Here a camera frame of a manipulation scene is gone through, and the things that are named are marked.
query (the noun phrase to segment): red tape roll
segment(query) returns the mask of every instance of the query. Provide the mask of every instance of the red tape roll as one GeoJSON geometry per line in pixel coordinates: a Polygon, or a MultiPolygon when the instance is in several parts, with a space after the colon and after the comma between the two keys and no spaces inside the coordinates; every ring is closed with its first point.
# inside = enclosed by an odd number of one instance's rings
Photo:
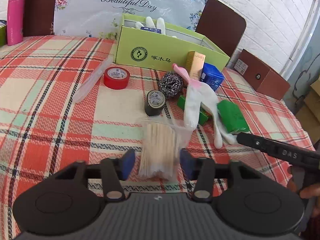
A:
{"type": "Polygon", "coordinates": [[[104,72],[103,83],[111,89],[124,89],[127,87],[130,73],[121,67],[109,67],[104,72]]]}

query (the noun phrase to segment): table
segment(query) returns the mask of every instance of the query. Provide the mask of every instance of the table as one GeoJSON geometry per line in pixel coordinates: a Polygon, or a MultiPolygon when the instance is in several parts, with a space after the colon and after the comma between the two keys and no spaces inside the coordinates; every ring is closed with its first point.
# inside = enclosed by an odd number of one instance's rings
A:
{"type": "MultiPolygon", "coordinates": [[[[15,46],[0,48],[0,188],[2,239],[12,239],[19,229],[12,216],[15,198],[75,160],[99,163],[120,157],[130,147],[136,163],[125,191],[191,192],[193,181],[141,180],[138,168],[143,102],[157,89],[164,72],[122,66],[130,74],[124,90],[110,90],[102,79],[79,104],[72,103],[77,87],[105,59],[113,41],[91,37],[28,37],[15,46]]],[[[233,70],[224,69],[226,80],[217,90],[221,99],[240,107],[252,133],[313,149],[308,134],[283,101],[259,94],[233,70]]],[[[183,119],[176,101],[167,102],[163,118],[183,119]]],[[[282,185],[290,175],[288,163],[241,145],[214,147],[212,121],[193,132],[188,150],[217,163],[241,160],[282,185]]],[[[89,189],[100,195],[101,181],[90,180],[89,189]]],[[[214,195],[226,189],[217,180],[214,195]]]]}

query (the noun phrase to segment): black tape roll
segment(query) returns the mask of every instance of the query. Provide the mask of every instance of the black tape roll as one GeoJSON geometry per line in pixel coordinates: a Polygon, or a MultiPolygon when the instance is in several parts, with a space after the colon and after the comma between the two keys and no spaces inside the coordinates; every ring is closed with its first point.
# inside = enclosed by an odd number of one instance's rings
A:
{"type": "Polygon", "coordinates": [[[165,96],[159,90],[151,90],[144,102],[144,111],[148,116],[161,114],[165,104],[165,96]]]}

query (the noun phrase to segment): floral print sheet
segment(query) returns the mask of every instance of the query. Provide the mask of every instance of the floral print sheet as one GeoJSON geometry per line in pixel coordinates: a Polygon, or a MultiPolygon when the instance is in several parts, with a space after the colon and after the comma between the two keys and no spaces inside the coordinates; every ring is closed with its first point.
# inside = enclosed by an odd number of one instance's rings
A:
{"type": "Polygon", "coordinates": [[[56,0],[54,34],[115,40],[122,13],[196,30],[207,0],[56,0]]]}

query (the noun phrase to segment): black circular disc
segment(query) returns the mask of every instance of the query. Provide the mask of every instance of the black circular disc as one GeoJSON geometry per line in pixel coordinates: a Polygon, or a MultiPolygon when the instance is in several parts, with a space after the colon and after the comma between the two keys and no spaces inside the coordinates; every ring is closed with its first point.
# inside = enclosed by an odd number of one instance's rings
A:
{"type": "Polygon", "coordinates": [[[276,236],[294,229],[304,214],[299,196],[275,182],[243,180],[223,192],[217,212],[232,227],[254,235],[276,236]]]}
{"type": "Polygon", "coordinates": [[[20,229],[46,236],[71,233],[90,224],[100,211],[99,198],[72,180],[40,183],[13,204],[20,229]]]}

